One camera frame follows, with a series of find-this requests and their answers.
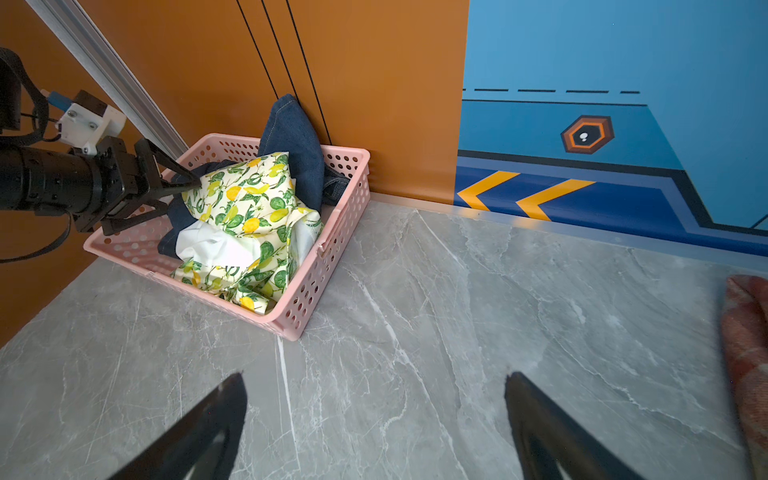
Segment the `black cylindrical joint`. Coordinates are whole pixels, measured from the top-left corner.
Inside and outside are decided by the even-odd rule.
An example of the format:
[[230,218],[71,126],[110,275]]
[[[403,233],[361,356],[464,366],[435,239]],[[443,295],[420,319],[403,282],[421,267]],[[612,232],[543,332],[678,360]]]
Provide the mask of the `black cylindrical joint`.
[[94,169],[78,155],[0,146],[0,210],[83,212],[94,192]]

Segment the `blue wall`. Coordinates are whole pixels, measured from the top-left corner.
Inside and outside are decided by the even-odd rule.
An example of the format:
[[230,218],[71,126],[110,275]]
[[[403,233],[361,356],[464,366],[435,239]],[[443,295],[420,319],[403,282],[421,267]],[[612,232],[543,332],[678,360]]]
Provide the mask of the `blue wall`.
[[[764,0],[472,0],[460,149],[683,169],[714,223],[751,227],[768,213],[766,25]],[[616,138],[566,153],[590,114]]]

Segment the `yellow chevron arrow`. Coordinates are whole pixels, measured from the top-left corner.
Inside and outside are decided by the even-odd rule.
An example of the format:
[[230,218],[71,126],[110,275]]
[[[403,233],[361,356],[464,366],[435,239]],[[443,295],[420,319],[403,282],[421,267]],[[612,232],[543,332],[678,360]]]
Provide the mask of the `yellow chevron arrow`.
[[562,197],[563,195],[567,195],[571,192],[575,192],[576,190],[579,190],[581,188],[588,187],[593,183],[594,182],[590,182],[586,180],[566,180],[561,184],[557,184],[557,185],[554,185],[553,187],[549,187],[547,190],[542,190],[537,194],[533,194],[530,197],[526,197],[522,200],[519,200],[517,204],[518,204],[518,207],[520,207],[530,218],[552,221],[550,220],[549,217],[547,217],[547,214],[544,213],[544,211],[541,209],[541,207],[539,207],[539,205],[544,204],[550,200],[554,200],[555,198]]
[[496,172],[486,178],[483,178],[478,183],[466,187],[464,190],[457,193],[457,195],[464,200],[470,207],[476,210],[490,211],[480,199],[478,195],[491,190],[493,187],[503,184],[510,178],[517,177],[519,174],[513,174],[510,172]]

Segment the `clothing pile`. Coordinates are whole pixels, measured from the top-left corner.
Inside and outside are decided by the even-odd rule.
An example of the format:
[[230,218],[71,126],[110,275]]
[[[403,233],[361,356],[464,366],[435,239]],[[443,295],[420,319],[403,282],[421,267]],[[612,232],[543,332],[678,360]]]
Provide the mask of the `clothing pile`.
[[173,278],[264,314],[312,250],[323,228],[321,204],[336,205],[349,179],[325,165],[291,95],[272,107],[259,155],[192,170],[201,185],[174,196],[173,229],[157,249],[182,260]]

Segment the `robotic arm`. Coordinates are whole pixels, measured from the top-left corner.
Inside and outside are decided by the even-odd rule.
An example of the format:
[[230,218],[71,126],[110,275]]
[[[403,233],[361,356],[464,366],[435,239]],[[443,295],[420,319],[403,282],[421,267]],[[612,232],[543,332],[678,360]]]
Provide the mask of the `robotic arm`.
[[[101,222],[104,234],[112,235],[165,215],[162,197],[200,186],[194,174],[146,138],[135,144],[135,155],[129,154],[121,139],[110,136],[122,130],[125,116],[87,92],[81,91],[74,101],[55,93],[46,98],[18,56],[6,48],[0,48],[0,134],[20,129],[22,85],[35,104],[28,116],[36,129],[30,134],[0,136],[0,210],[70,215],[79,232],[92,232]],[[66,154],[30,146],[44,140],[48,102],[65,110],[57,126],[60,140],[73,146]],[[158,165],[180,174],[184,182],[163,180]],[[131,217],[142,205],[152,210]],[[58,239],[37,252],[0,263],[52,251],[64,243],[69,229],[68,223]]]

